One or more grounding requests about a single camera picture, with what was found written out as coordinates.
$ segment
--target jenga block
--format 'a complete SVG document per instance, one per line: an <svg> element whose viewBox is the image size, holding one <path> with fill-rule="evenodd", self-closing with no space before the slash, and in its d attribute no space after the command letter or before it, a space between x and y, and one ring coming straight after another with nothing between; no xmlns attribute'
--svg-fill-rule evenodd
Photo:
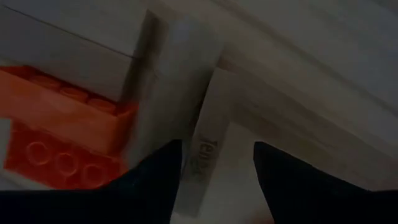
<svg viewBox="0 0 398 224"><path fill-rule="evenodd" d="M3 168L54 189L95 189L126 171L107 157L14 120Z"/></svg>
<svg viewBox="0 0 398 224"><path fill-rule="evenodd" d="M0 7L0 55L120 100L136 59Z"/></svg>
<svg viewBox="0 0 398 224"><path fill-rule="evenodd" d="M103 154L120 151L127 141L136 106L116 106L31 67L0 70L0 116Z"/></svg>
<svg viewBox="0 0 398 224"><path fill-rule="evenodd" d="M139 0L11 0L18 12L131 57L140 57L150 15Z"/></svg>
<svg viewBox="0 0 398 224"><path fill-rule="evenodd" d="M223 49L212 30L190 17L160 28L151 46L152 64L144 71L147 83L127 156L132 166L167 142L190 135Z"/></svg>

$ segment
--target wooden plank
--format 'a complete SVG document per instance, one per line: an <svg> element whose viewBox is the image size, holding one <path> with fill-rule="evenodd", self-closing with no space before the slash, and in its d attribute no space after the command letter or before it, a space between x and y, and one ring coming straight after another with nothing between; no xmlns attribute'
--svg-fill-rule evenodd
<svg viewBox="0 0 398 224"><path fill-rule="evenodd" d="M175 9L202 21L224 38L223 68L257 76L364 142L395 154L398 113L393 107L298 51L252 17L210 0L149 2L160 17L169 15L165 7Z"/></svg>
<svg viewBox="0 0 398 224"><path fill-rule="evenodd" d="M196 222L179 223L273 223L253 163L258 140L262 139L244 126L228 126Z"/></svg>
<svg viewBox="0 0 398 224"><path fill-rule="evenodd" d="M398 18L390 11L368 0L214 1L398 109Z"/></svg>
<svg viewBox="0 0 398 224"><path fill-rule="evenodd" d="M142 74L148 79L126 156L132 166L172 139L189 139L223 46L189 17L171 22L160 36L163 40Z"/></svg>
<svg viewBox="0 0 398 224"><path fill-rule="evenodd" d="M118 101L136 60L0 8L0 55Z"/></svg>
<svg viewBox="0 0 398 224"><path fill-rule="evenodd" d="M122 54L141 57L151 16L138 1L5 0L4 4Z"/></svg>
<svg viewBox="0 0 398 224"><path fill-rule="evenodd" d="M360 187L398 187L398 158L366 144L259 78L217 70L195 128L177 212L193 217L201 213L230 123L238 123L261 140Z"/></svg>

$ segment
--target lego brick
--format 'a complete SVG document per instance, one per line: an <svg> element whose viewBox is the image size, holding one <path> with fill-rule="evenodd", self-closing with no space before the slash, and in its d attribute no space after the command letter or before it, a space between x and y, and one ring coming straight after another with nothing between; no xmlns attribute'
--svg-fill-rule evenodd
<svg viewBox="0 0 398 224"><path fill-rule="evenodd" d="M114 101L137 59L0 7L0 55Z"/></svg>
<svg viewBox="0 0 398 224"><path fill-rule="evenodd" d="M16 120L3 168L54 189L95 189L126 171L118 156L90 152Z"/></svg>
<svg viewBox="0 0 398 224"><path fill-rule="evenodd" d="M7 7L130 57L140 57L150 15L139 0L12 0Z"/></svg>
<svg viewBox="0 0 398 224"><path fill-rule="evenodd" d="M116 106L27 66L0 67L0 86L0 116L103 154L122 149L137 109Z"/></svg>

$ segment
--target orange lego stud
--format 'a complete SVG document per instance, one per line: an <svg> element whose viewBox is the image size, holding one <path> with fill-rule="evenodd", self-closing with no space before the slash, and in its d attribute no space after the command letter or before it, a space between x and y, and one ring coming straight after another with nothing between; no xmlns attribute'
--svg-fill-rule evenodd
<svg viewBox="0 0 398 224"><path fill-rule="evenodd" d="M76 88L71 88L71 87L62 88L60 90L60 93L69 98L80 101L80 102L85 102L88 98L88 94L85 93L84 91L78 90Z"/></svg>
<svg viewBox="0 0 398 224"><path fill-rule="evenodd" d="M92 153L15 120L4 168L55 189L95 189L126 171L119 157Z"/></svg>
<svg viewBox="0 0 398 224"><path fill-rule="evenodd" d="M31 67L0 67L0 116L92 151L120 151L136 111L136 105L122 108Z"/></svg>

